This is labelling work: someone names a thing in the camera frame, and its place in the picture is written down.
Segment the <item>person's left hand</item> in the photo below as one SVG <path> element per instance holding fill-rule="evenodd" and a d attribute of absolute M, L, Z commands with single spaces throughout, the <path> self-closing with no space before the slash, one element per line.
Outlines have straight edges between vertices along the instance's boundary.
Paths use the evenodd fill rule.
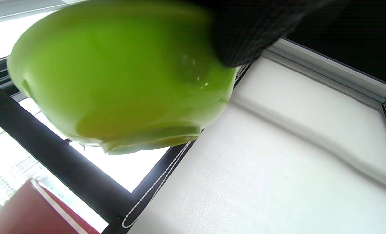
<path fill-rule="evenodd" d="M 220 62 L 234 68 L 256 61 L 329 0 L 195 0 L 212 12 L 212 44 Z"/>

